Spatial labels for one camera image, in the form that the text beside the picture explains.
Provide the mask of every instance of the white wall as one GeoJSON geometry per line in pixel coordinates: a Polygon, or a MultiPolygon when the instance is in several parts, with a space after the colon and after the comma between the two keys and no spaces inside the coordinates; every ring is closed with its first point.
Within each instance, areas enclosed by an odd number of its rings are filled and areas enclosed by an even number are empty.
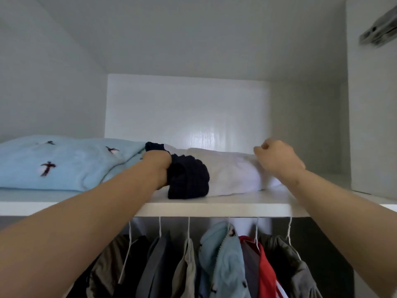
{"type": "Polygon", "coordinates": [[[351,177],[354,190],[397,198],[397,40],[376,48],[359,35],[397,0],[347,0],[351,177]]]}
{"type": "Polygon", "coordinates": [[[271,135],[292,144],[309,169],[339,172],[339,88],[129,74],[108,77],[106,137],[252,153],[271,135]]]}
{"type": "Polygon", "coordinates": [[[104,135],[107,75],[37,3],[0,0],[0,142],[104,135]]]}
{"type": "Polygon", "coordinates": [[[347,83],[340,86],[340,133],[341,171],[344,175],[350,175],[349,88],[347,83]]]}

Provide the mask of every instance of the person's right arm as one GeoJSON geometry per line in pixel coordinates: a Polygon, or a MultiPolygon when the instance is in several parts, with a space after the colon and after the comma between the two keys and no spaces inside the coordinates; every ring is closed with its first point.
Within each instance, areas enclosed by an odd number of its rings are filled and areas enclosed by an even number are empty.
{"type": "Polygon", "coordinates": [[[368,285],[380,297],[391,297],[397,287],[397,213],[305,170],[280,140],[268,139],[254,152],[368,285]]]}

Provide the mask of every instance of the closet ceiling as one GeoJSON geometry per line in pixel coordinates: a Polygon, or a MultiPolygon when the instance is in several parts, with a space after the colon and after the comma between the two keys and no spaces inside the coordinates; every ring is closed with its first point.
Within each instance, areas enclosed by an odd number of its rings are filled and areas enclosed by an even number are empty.
{"type": "Polygon", "coordinates": [[[339,83],[345,0],[37,0],[108,73],[339,83]]]}

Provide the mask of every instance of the hand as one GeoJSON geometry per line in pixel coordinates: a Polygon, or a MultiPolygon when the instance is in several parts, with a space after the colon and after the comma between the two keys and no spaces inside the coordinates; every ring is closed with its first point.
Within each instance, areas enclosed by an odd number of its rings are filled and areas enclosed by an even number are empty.
{"type": "Polygon", "coordinates": [[[281,140],[269,138],[260,147],[254,147],[254,153],[262,167],[283,184],[290,172],[306,169],[294,149],[281,140]]]}
{"type": "Polygon", "coordinates": [[[150,150],[143,155],[142,160],[147,165],[158,170],[157,188],[167,185],[167,169],[171,165],[170,153],[165,150],[150,150]]]}

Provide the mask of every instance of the person's left arm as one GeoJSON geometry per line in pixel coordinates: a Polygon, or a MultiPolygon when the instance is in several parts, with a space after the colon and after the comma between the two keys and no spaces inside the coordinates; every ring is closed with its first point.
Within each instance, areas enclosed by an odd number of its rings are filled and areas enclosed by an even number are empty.
{"type": "Polygon", "coordinates": [[[0,231],[0,297],[61,297],[167,182],[171,156],[142,161],[96,188],[0,231]]]}

